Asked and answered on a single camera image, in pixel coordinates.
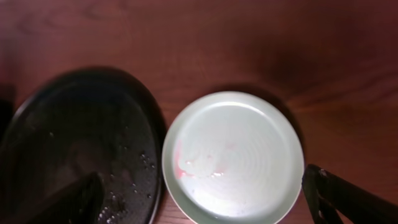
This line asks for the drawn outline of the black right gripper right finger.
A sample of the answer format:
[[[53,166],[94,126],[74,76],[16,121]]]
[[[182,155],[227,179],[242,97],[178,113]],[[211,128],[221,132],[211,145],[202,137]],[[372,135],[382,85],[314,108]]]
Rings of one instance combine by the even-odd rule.
[[[397,223],[397,205],[316,165],[305,168],[302,190],[316,224],[342,223],[339,214],[353,223]]]

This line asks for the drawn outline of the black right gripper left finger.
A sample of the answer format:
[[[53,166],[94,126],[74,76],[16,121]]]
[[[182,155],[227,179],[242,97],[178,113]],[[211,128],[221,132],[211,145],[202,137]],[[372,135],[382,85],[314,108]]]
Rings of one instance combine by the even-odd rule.
[[[48,198],[37,208],[19,215],[21,224],[95,223],[104,200],[97,173],[88,174]]]

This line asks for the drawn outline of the light green plate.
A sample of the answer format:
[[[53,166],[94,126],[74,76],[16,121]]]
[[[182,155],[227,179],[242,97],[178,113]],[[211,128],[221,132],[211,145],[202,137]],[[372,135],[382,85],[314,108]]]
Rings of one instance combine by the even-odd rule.
[[[294,206],[303,149],[289,120],[237,91],[189,104],[167,131],[162,171],[170,196],[195,223],[278,223]]]

